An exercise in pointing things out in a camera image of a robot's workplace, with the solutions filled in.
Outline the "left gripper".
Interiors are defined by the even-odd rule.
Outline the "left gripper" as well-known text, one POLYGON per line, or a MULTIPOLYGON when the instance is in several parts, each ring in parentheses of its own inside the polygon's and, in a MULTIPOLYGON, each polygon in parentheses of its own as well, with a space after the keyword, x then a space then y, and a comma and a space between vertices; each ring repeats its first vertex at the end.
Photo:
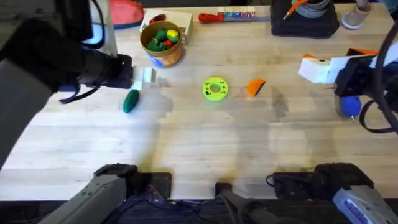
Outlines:
POLYGON ((132 67, 132 58, 117 54, 116 57, 98 50, 86 50, 84 69, 77 80, 87 87, 106 86, 142 90, 143 79, 146 83, 156 82, 156 70, 151 67, 132 67))

